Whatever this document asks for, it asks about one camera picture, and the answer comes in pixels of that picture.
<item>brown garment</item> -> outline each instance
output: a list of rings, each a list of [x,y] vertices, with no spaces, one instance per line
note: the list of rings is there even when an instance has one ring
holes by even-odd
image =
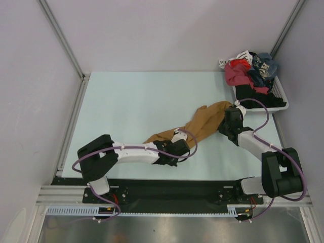
[[[217,131],[219,124],[224,119],[225,109],[231,105],[232,104],[228,101],[217,102],[209,107],[203,105],[196,111],[193,119],[188,122],[186,126],[180,128],[192,132],[197,141],[200,142]],[[144,143],[153,142],[155,140],[171,140],[173,138],[174,129],[175,128],[154,134]],[[190,148],[195,146],[195,142],[190,135],[188,135],[186,142]]]

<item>white plastic basket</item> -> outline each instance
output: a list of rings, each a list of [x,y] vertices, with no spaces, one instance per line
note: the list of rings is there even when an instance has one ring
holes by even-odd
[[[232,86],[233,90],[234,90],[234,96],[236,97],[236,89],[235,86]],[[279,78],[276,76],[274,78],[274,82],[273,82],[273,87],[272,90],[270,91],[271,93],[273,93],[275,95],[275,97],[279,97],[282,98],[284,102],[286,102],[286,105],[283,107],[272,107],[272,108],[268,108],[269,113],[275,113],[276,111],[279,110],[286,110],[289,107],[289,102],[287,100],[286,94],[284,92],[284,89],[281,86],[281,83],[279,81]],[[252,111],[252,112],[265,112],[265,110],[263,108],[253,108],[253,109],[247,109],[247,112]]]

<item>shiny gray floor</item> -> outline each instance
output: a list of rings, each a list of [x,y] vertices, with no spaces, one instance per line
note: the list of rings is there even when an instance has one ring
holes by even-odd
[[[118,217],[98,224],[73,216],[47,216],[39,243],[188,243],[188,242],[309,242],[299,208],[272,208],[252,223],[234,218]]]

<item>wall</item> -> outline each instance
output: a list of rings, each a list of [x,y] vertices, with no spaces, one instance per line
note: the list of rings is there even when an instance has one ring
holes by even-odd
[[[84,72],[215,70],[270,52],[297,0],[48,0]]]
[[[36,0],[0,2],[0,238],[51,178],[79,79]]]
[[[308,1],[279,50],[279,77],[290,103],[277,113],[283,138],[298,150],[308,190],[324,227],[324,1]]]

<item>white table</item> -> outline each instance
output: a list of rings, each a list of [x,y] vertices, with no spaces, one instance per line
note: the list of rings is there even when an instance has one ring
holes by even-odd
[[[63,177],[81,178],[71,169],[77,150],[102,134],[113,141],[143,143],[152,134],[191,120],[197,108],[233,102],[222,72],[93,72],[77,119]],[[244,126],[263,124],[265,113],[248,113]],[[259,132],[273,144],[279,137],[272,116]],[[178,167],[120,164],[107,174],[118,179],[236,180],[260,176],[261,162],[227,137],[215,133],[199,143],[197,154]]]

